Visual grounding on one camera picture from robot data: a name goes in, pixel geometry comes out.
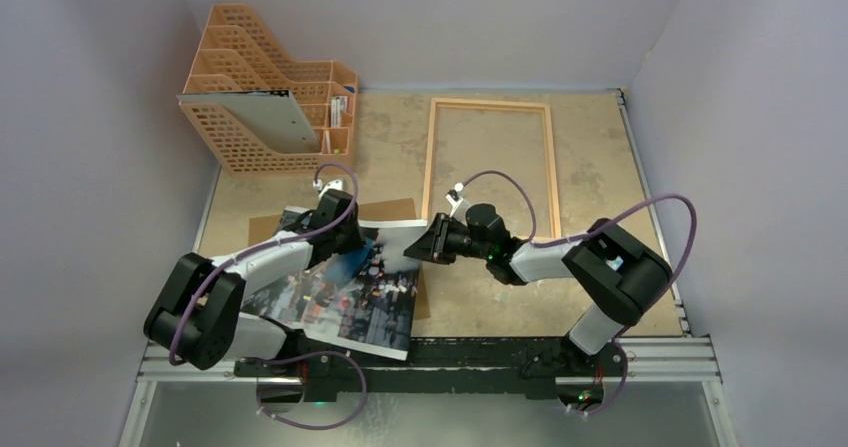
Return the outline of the printed photo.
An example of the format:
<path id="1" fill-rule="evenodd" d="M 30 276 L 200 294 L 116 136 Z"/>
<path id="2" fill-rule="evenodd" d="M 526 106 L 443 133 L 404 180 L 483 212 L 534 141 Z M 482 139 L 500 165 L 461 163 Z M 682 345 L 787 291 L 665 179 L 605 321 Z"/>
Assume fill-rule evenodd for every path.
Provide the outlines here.
<path id="1" fill-rule="evenodd" d="M 307 338 L 395 360 L 411 343 L 421 262 L 404 255 L 423 220 L 359 222 L 365 246 L 335 254 L 249 296 L 242 311 L 301 329 Z"/>

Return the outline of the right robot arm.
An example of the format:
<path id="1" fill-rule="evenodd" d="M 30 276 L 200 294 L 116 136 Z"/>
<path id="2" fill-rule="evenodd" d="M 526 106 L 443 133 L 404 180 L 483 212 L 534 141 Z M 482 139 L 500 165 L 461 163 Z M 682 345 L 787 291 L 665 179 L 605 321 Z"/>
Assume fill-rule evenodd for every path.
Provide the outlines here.
<path id="1" fill-rule="evenodd" d="M 579 240 L 540 246 L 512 235 L 488 203 L 470 206 L 464 220 L 437 214 L 404 254 L 441 265 L 479 259 L 505 285 L 575 279 L 592 301 L 561 348 L 564 366 L 576 374 L 596 366 L 601 350 L 641 320 L 673 277 L 668 262 L 609 219 L 598 219 Z"/>

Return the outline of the brown backing board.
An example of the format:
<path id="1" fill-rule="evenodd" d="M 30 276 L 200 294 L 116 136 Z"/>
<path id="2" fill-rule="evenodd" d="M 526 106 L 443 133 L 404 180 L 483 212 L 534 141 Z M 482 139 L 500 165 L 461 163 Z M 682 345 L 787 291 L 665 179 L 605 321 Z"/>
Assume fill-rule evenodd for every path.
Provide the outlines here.
<path id="1" fill-rule="evenodd" d="M 358 216 L 360 220 L 367 221 L 417 220 L 418 211 L 412 198 L 404 198 L 360 204 Z M 253 245 L 267 240 L 277 231 L 281 220 L 282 215 L 251 218 L 248 229 L 248 244 Z M 423 276 L 420 276 L 414 319 L 423 320 L 429 317 L 428 292 Z"/>

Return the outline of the wooden picture frame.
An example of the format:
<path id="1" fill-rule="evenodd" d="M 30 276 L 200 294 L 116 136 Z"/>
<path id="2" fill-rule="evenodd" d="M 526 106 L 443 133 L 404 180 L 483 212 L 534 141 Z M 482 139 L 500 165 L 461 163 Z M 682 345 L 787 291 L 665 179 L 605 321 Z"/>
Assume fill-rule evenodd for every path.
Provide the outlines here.
<path id="1" fill-rule="evenodd" d="M 562 224 L 560 219 L 559 188 L 557 181 L 552 112 L 550 106 L 546 103 L 438 97 L 432 98 L 428 119 L 427 148 L 425 155 L 425 172 L 420 216 L 425 220 L 428 220 L 430 218 L 430 200 L 433 187 L 433 166 L 435 160 L 436 133 L 438 125 L 437 120 L 438 111 L 440 108 L 533 113 L 539 114 L 541 116 L 543 123 L 542 137 L 544 141 L 544 159 L 546 166 L 546 182 L 548 191 L 548 209 L 551 234 L 554 238 L 561 237 Z"/>

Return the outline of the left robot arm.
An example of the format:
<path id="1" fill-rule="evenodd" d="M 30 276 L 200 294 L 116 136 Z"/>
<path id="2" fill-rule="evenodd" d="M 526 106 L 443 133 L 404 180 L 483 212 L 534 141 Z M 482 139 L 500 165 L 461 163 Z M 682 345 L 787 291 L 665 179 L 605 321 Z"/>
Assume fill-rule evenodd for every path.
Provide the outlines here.
<path id="1" fill-rule="evenodd" d="M 259 357 L 272 375 L 297 366 L 298 349 L 285 333 L 257 317 L 241 318 L 246 297 L 365 244 L 354 195 L 328 188 L 317 206 L 266 241 L 239 252 L 180 257 L 143 324 L 148 340 L 164 347 L 172 365 L 206 370 L 227 355 Z"/>

